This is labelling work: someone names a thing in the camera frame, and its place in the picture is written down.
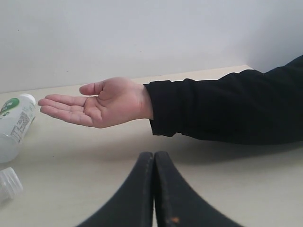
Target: white bottle cap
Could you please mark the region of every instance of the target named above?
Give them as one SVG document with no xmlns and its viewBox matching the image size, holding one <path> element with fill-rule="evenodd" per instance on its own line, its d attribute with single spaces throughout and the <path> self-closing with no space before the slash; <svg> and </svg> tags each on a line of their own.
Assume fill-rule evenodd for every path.
<svg viewBox="0 0 303 227">
<path fill-rule="evenodd" d="M 23 186 L 15 171 L 9 167 L 0 171 L 0 202 L 13 199 L 23 192 Z"/>
<path fill-rule="evenodd" d="M 36 100 L 32 95 L 30 95 L 30 94 L 21 94 L 20 96 L 29 98 L 33 102 L 33 104 L 36 105 Z"/>
</svg>

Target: table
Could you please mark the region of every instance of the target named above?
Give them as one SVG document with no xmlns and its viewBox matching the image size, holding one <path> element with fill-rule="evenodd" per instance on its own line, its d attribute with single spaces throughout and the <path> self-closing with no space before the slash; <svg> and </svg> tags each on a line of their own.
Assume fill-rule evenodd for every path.
<svg viewBox="0 0 303 227">
<path fill-rule="evenodd" d="M 136 79 L 218 79 L 248 66 Z M 79 86 L 27 91 L 79 95 Z M 23 92 L 0 94 L 0 103 Z M 24 193 L 0 206 L 2 226 L 72 227 L 102 206 L 143 151 L 169 152 L 189 184 L 210 204 L 248 227 L 301 227 L 303 144 L 240 146 L 186 136 L 152 136 L 148 120 L 94 129 L 38 113 L 12 167 Z"/>
</svg>

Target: hand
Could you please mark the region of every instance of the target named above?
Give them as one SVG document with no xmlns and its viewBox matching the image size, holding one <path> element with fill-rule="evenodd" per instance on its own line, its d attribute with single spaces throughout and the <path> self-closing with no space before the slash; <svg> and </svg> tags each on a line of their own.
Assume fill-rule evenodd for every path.
<svg viewBox="0 0 303 227">
<path fill-rule="evenodd" d="M 80 93 L 90 97 L 48 95 L 38 102 L 51 117 L 95 128 L 105 128 L 136 119 L 152 119 L 152 104 L 144 85 L 126 78 L 87 84 Z"/>
</svg>

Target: black object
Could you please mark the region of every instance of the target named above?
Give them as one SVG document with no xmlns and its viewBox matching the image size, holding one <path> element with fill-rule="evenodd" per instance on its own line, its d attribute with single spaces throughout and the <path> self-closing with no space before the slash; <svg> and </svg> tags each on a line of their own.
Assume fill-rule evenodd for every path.
<svg viewBox="0 0 303 227">
<path fill-rule="evenodd" d="M 140 154 L 114 196 L 78 227 L 241 227 L 203 200 L 178 172 L 167 152 Z"/>
<path fill-rule="evenodd" d="M 78 227 L 152 227 L 153 154 L 144 152 L 114 196 Z"/>
</svg>

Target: black sleeve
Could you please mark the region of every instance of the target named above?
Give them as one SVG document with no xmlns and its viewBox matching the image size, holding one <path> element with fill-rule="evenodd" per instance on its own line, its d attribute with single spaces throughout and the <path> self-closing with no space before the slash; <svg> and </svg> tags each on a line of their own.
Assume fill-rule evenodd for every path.
<svg viewBox="0 0 303 227">
<path fill-rule="evenodd" d="M 154 135 L 281 144 L 303 140 L 303 56 L 267 73 L 245 70 L 219 80 L 156 81 Z"/>
</svg>

